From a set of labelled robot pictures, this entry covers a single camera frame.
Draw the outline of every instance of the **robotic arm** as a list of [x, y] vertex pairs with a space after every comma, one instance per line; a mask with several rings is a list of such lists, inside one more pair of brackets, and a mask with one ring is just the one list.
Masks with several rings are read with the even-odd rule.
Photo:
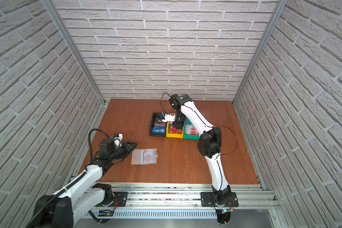
[[110, 205], [114, 199], [111, 185], [95, 184], [88, 193], [84, 192], [104, 176], [112, 165], [122, 162], [137, 147], [137, 143], [122, 143], [122, 139], [122, 134], [103, 139], [99, 144], [100, 150], [80, 175], [54, 194], [39, 198], [26, 228], [46, 224], [70, 228], [95, 205]]
[[176, 110], [176, 114], [166, 114], [164, 121], [173, 121], [175, 128], [182, 129], [187, 117], [194, 125], [200, 135], [197, 145], [198, 150], [205, 157], [209, 166], [214, 193], [213, 200], [217, 205], [222, 206], [227, 203], [228, 198], [231, 196], [231, 190], [225, 179], [220, 159], [220, 147], [222, 146], [220, 128], [214, 127], [201, 115], [188, 94], [182, 96], [171, 95], [169, 102], [173, 109]]

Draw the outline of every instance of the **white brick wall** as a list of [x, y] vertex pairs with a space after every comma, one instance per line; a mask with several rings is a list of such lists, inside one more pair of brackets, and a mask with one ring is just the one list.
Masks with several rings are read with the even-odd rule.
[[[270, 0], [54, 2], [106, 99], [159, 99], [163, 92], [182, 89], [180, 93], [201, 100], [233, 99], [276, 4]], [[139, 89], [139, 80], [148, 86]]]
[[235, 102], [293, 227], [342, 227], [342, 0], [289, 0]]
[[99, 105], [42, 2], [0, 0], [0, 227], [68, 181]]

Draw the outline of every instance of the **ventilation grille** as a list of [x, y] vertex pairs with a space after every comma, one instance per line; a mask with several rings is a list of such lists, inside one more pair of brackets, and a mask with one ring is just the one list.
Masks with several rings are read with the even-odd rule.
[[[92, 210], [98, 217], [101, 209]], [[84, 219], [91, 218], [89, 213], [83, 216]], [[117, 209], [113, 215], [99, 216], [99, 219], [216, 219], [214, 209]]]

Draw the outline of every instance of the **wooden floor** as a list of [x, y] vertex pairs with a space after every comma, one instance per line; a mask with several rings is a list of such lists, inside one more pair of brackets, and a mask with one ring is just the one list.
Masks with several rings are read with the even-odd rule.
[[[211, 124], [228, 126], [237, 135], [235, 152], [221, 156], [228, 183], [258, 184], [232, 102], [195, 101], [195, 105]], [[173, 112], [167, 100], [162, 101], [162, 106], [166, 112]], [[99, 181], [211, 184], [206, 160], [196, 147], [198, 140], [149, 136], [152, 112], [162, 112], [160, 100], [111, 99], [99, 129], [110, 136], [122, 133], [123, 141], [138, 143], [137, 149], [157, 148], [159, 157], [156, 164], [131, 165], [130, 155], [122, 163], [112, 166]], [[225, 154], [235, 148], [236, 138], [227, 128], [221, 129], [221, 153]], [[94, 153], [99, 150], [98, 144], [103, 138], [102, 133], [96, 132], [92, 141]], [[87, 153], [82, 165], [88, 162]]]

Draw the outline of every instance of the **black mounting plate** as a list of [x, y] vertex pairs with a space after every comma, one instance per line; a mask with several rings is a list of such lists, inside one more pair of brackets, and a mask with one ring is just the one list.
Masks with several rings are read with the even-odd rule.
[[[128, 192], [113, 192], [115, 198], [117, 198], [118, 206], [117, 207], [125, 207], [125, 203], [127, 202]], [[115, 202], [113, 201], [107, 207], [113, 208], [115, 206]], [[96, 207], [103, 207], [101, 203], [97, 204]]]
[[[200, 193], [200, 198], [201, 198], [201, 206], [202, 207], [214, 207], [216, 206], [211, 197], [213, 196], [213, 192], [201, 192]], [[239, 204], [238, 204], [238, 199], [237, 199], [237, 195], [235, 192], [231, 192], [231, 195], [230, 197], [232, 200], [230, 200], [230, 203], [233, 203], [234, 202], [234, 207], [238, 207]]]

